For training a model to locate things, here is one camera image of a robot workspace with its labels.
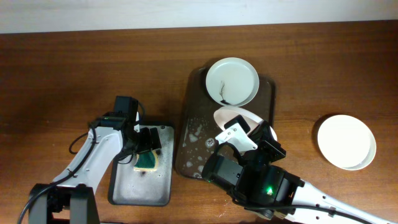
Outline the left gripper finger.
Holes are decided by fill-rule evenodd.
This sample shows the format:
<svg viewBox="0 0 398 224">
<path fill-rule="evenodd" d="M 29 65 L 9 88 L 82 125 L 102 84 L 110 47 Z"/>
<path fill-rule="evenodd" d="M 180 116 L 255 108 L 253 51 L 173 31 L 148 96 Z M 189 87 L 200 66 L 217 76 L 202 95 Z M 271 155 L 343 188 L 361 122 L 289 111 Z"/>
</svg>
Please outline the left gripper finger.
<svg viewBox="0 0 398 224">
<path fill-rule="evenodd" d="M 149 131 L 150 131 L 151 149 L 152 150 L 161 149 L 162 145 L 161 145 L 158 129 L 150 128 Z"/>
<path fill-rule="evenodd" d="M 139 132 L 138 153 L 146 153 L 152 149 L 152 139 L 149 128 L 142 128 Z"/>
</svg>

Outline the green yellow sponge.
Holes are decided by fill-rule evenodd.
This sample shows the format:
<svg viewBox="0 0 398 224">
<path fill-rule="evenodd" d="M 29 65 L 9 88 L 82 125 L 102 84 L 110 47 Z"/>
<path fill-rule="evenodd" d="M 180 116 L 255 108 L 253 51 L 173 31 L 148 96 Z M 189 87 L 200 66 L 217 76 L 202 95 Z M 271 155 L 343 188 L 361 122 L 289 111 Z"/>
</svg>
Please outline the green yellow sponge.
<svg viewBox="0 0 398 224">
<path fill-rule="evenodd" d="M 146 152 L 137 155 L 137 161 L 133 167 L 134 170 L 143 172 L 156 171 L 159 165 L 159 158 L 155 151 Z"/>
</svg>

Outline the pale green plate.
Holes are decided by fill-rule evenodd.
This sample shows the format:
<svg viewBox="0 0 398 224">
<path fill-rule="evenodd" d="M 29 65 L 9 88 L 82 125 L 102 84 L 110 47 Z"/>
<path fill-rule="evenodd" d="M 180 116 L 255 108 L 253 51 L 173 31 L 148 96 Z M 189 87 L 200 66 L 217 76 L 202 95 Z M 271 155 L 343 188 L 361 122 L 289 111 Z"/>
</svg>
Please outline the pale green plate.
<svg viewBox="0 0 398 224">
<path fill-rule="evenodd" d="M 205 86 L 209 96 L 220 105 L 243 106 L 257 95 L 259 75 L 241 58 L 223 58 L 207 71 Z"/>
</svg>

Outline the cream white plate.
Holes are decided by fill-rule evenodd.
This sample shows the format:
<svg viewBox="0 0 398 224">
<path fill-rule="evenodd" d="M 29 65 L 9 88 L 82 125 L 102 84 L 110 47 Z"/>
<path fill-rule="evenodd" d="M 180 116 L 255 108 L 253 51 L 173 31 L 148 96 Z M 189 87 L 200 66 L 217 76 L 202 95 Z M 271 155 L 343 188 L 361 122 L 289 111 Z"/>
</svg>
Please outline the cream white plate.
<svg viewBox="0 0 398 224">
<path fill-rule="evenodd" d="M 368 126 L 353 116 L 338 114 L 325 119 L 317 131 L 324 158 L 344 170 L 361 170 L 374 160 L 376 139 Z"/>
</svg>

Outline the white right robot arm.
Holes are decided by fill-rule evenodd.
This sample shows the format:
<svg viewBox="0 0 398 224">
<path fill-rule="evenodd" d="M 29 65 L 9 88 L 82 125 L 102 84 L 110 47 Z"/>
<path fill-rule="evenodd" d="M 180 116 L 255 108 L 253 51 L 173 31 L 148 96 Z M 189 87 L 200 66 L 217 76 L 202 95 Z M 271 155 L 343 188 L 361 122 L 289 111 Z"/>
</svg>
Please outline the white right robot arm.
<svg viewBox="0 0 398 224">
<path fill-rule="evenodd" d="M 260 217 L 296 223 L 378 223 L 389 221 L 327 195 L 275 166 L 286 151 L 268 122 L 254 129 L 240 117 L 228 121 L 201 176 L 223 189 L 233 203 Z"/>
</svg>

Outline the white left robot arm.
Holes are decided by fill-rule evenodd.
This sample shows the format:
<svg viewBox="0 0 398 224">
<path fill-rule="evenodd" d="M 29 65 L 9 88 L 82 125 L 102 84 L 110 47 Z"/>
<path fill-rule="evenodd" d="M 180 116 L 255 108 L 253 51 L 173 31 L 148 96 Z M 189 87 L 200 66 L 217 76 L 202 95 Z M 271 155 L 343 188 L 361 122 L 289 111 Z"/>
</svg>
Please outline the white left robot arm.
<svg viewBox="0 0 398 224">
<path fill-rule="evenodd" d="M 106 116 L 90 123 L 85 143 L 62 173 L 34 185 L 18 222 L 28 216 L 29 223 L 99 223 L 95 192 L 109 164 L 161 147 L 156 128 L 136 127 L 136 119 Z"/>
</svg>

